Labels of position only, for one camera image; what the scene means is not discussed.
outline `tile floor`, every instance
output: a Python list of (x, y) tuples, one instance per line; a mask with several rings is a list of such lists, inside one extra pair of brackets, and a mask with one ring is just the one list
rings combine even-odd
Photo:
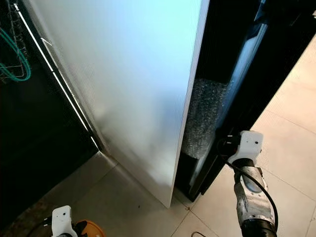
[[(280, 237), (316, 236), (315, 65), (316, 37), (253, 126), (265, 137), (258, 164), (278, 207)], [(75, 180), (84, 181), (72, 186)], [(194, 231), (241, 237), (233, 186), (233, 171), (225, 167), (195, 203), (175, 190), (165, 209), (124, 168), (98, 154), (45, 198), (71, 205), (75, 220), (93, 220), (108, 237), (190, 237)]]

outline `black cable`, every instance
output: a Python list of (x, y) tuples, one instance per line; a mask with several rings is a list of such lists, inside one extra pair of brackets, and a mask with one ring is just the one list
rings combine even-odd
[(31, 231), (26, 235), (26, 237), (30, 237), (31, 234), (32, 234), (35, 230), (37, 230), (37, 228), (40, 227), (40, 226), (51, 225), (51, 220), (52, 220), (52, 217), (50, 216), (50, 217), (45, 218), (42, 222), (37, 223), (37, 224), (31, 229)]
[(246, 172), (244, 172), (242, 169), (238, 168), (237, 166), (230, 164), (226, 159), (224, 159), (224, 156), (226, 155), (222, 155), (219, 151), (218, 145), (221, 141), (225, 141), (225, 139), (220, 139), (217, 143), (217, 152), (219, 154), (219, 156), (223, 159), (224, 163), (226, 165), (228, 165), (230, 168), (232, 168), (233, 170), (237, 170), (239, 173), (241, 173), (242, 175), (246, 176), (247, 178), (249, 178), (250, 180), (252, 180), (260, 189), (261, 191), (267, 196), (269, 202), (272, 205), (273, 208), (273, 212), (275, 213), (275, 227), (276, 227), (276, 231), (278, 228), (278, 214), (277, 214), (277, 206), (275, 204), (275, 202), (273, 201), (272, 197), (270, 196), (270, 194), (268, 193), (268, 191), (255, 179), (253, 178), (251, 175), (247, 174)]
[(199, 234), (199, 235), (201, 235), (201, 236), (203, 236), (203, 237), (206, 237), (205, 235), (201, 234), (201, 233), (198, 232), (198, 231), (194, 231), (194, 232), (192, 233), (191, 237), (193, 237), (194, 234)]

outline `refrigerator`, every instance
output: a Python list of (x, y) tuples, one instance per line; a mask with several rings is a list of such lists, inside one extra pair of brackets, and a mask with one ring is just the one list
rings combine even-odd
[(204, 194), (316, 32), (313, 1), (23, 0), (98, 149), (170, 206)]

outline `robotic arm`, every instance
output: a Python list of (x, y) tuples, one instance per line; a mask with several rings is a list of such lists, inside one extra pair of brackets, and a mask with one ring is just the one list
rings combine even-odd
[(53, 210), (51, 222), (53, 237), (78, 237), (71, 222), (70, 206), (62, 206)]
[(243, 131), (238, 141), (237, 152), (228, 158), (226, 164), (235, 171), (234, 191), (242, 236), (277, 237), (277, 209), (267, 192), (261, 168), (255, 167), (263, 135)]

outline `white refrigerator door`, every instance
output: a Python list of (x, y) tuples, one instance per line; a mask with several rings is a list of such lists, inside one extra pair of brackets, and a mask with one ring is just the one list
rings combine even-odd
[(106, 151), (166, 207), (209, 0), (24, 0)]

